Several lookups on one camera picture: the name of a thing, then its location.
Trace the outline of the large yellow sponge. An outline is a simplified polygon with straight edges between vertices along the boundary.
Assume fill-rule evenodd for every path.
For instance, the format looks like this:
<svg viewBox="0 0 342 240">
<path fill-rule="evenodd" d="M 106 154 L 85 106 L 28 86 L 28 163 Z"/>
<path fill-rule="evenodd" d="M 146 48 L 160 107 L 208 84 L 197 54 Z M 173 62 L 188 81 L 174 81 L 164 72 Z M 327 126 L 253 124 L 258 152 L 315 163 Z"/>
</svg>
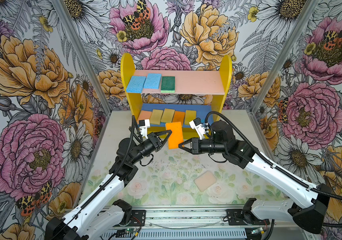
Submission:
<svg viewBox="0 0 342 240">
<path fill-rule="evenodd" d="M 171 123 L 173 121 L 175 110 L 173 109 L 164 109 L 161 123 Z"/>
</svg>

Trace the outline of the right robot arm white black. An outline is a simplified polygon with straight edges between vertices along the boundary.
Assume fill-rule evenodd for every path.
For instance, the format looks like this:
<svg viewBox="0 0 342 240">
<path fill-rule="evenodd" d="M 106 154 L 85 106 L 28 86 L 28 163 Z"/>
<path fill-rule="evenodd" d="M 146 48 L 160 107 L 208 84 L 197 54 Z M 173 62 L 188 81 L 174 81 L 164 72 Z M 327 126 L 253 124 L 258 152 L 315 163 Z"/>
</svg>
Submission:
<svg viewBox="0 0 342 240">
<path fill-rule="evenodd" d="M 323 227 L 324 218 L 329 204 L 329 198 L 312 192 L 316 188 L 328 192 L 329 188 L 319 186 L 301 179 L 294 180 L 295 175 L 280 169 L 280 166 L 270 159 L 263 160 L 263 154 L 246 141 L 236 139 L 233 128 L 219 120 L 212 125 L 212 136 L 203 137 L 203 125 L 195 125 L 191 121 L 199 137 L 191 138 L 179 148 L 193 155 L 222 154 L 225 160 L 248 172 L 266 180 L 288 198 L 283 201 L 263 201 L 250 198 L 235 219 L 251 225 L 263 220 L 281 220 L 295 223 L 303 230 L 319 234 Z"/>
</svg>

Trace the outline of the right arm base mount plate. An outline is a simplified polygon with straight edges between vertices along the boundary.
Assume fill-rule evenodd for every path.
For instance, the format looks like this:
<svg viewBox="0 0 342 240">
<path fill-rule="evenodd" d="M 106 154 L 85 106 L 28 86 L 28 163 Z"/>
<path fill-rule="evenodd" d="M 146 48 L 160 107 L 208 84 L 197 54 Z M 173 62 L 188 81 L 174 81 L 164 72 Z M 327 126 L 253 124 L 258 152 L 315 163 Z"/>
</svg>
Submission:
<svg viewBox="0 0 342 240">
<path fill-rule="evenodd" d="M 230 226 L 269 226 L 269 220 L 260 220 L 250 211 L 241 209 L 227 209 L 223 218 Z"/>
</svg>

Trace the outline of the green scouring pad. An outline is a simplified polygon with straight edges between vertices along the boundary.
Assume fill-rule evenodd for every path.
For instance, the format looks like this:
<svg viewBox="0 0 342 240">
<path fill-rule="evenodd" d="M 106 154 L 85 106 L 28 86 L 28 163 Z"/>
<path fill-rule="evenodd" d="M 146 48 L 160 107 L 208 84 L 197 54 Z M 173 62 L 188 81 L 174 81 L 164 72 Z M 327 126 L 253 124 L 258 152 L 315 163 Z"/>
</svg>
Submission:
<svg viewBox="0 0 342 240">
<path fill-rule="evenodd" d="M 161 82 L 161 93 L 174 93 L 175 92 L 175 77 L 163 76 Z"/>
</svg>

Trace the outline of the orange sponge front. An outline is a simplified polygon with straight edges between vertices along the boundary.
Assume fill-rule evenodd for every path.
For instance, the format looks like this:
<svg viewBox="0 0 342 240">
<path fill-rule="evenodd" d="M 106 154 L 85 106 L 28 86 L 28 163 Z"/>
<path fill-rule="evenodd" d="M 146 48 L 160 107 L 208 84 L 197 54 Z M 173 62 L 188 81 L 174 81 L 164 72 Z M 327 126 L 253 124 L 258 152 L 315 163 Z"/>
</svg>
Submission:
<svg viewBox="0 0 342 240">
<path fill-rule="evenodd" d="M 181 124 L 183 124 L 184 123 L 184 118 L 185 118 L 185 112 L 175 111 L 173 119 L 172 119 L 172 122 L 173 123 L 180 122 Z"/>
</svg>

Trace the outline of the yellow sponge with green back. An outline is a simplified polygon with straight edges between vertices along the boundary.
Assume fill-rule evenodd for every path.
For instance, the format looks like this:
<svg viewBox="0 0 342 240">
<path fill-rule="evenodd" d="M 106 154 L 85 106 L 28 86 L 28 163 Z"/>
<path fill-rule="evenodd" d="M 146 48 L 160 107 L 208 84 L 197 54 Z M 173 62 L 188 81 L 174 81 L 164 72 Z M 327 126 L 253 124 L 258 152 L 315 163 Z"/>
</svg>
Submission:
<svg viewBox="0 0 342 240">
<path fill-rule="evenodd" d="M 163 110 L 154 109 L 152 111 L 152 114 L 151 114 L 151 117 L 150 117 L 150 124 L 151 125 L 160 125 L 163 113 L 164 113 Z"/>
</svg>

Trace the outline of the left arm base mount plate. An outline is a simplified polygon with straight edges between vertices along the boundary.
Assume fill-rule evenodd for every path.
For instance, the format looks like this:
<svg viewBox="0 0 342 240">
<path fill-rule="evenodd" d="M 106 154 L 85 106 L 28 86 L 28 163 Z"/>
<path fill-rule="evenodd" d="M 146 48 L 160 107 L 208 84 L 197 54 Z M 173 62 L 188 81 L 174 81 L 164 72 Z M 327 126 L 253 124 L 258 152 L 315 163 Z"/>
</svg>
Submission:
<svg viewBox="0 0 342 240">
<path fill-rule="evenodd" d="M 122 226 L 144 227 L 146 223 L 146 210 L 131 210 L 125 215 Z"/>
</svg>

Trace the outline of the pink orange sponge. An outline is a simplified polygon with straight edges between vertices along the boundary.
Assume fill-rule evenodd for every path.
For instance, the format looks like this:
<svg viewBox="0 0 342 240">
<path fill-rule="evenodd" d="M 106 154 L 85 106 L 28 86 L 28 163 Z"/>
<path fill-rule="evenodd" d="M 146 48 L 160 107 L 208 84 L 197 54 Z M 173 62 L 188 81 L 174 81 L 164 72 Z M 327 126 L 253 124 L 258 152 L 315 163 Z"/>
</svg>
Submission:
<svg viewBox="0 0 342 240">
<path fill-rule="evenodd" d="M 151 115 L 152 115 L 152 111 L 144 111 L 142 110 L 139 114 L 139 117 L 137 119 L 137 121 L 141 121 L 141 120 L 149 120 L 151 118 Z"/>
</svg>

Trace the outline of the small yellow sponge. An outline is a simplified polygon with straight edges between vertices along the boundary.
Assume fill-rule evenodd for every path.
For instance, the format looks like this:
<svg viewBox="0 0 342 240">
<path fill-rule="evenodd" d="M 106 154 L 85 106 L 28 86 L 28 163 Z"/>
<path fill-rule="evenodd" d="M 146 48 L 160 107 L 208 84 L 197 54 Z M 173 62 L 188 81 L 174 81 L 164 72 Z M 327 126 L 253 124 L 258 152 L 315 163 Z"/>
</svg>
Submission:
<svg viewBox="0 0 342 240">
<path fill-rule="evenodd" d="M 185 111 L 185 118 L 184 118 L 184 125 L 189 126 L 191 121 L 196 119 L 196 111 L 194 110 L 186 110 Z"/>
</svg>

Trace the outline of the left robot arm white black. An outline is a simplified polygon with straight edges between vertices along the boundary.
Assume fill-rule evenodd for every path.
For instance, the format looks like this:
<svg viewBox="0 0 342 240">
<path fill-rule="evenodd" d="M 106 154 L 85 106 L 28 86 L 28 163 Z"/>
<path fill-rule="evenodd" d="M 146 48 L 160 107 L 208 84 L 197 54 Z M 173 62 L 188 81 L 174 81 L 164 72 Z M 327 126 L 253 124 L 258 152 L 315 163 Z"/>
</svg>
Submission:
<svg viewBox="0 0 342 240">
<path fill-rule="evenodd" d="M 102 210 L 134 178 L 138 171 L 135 164 L 161 150 L 171 134 L 171 130 L 150 133 L 148 139 L 139 144 L 135 144 L 133 136 L 121 140 L 110 173 L 72 211 L 61 219 L 49 221 L 45 239 L 95 240 L 115 225 L 126 225 L 131 218 L 132 206 L 125 201 L 118 200 L 109 210 Z"/>
</svg>

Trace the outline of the blue cellulose sponge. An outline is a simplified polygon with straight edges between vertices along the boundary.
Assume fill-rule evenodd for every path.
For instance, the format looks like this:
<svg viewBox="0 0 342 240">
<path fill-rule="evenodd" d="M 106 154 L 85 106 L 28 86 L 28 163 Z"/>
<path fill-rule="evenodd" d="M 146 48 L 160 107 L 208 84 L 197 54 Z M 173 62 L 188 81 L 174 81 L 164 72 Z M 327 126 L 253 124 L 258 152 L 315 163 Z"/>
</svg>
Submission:
<svg viewBox="0 0 342 240">
<path fill-rule="evenodd" d="M 161 79 L 161 74 L 149 73 L 144 83 L 144 89 L 158 89 L 160 87 Z"/>
</svg>

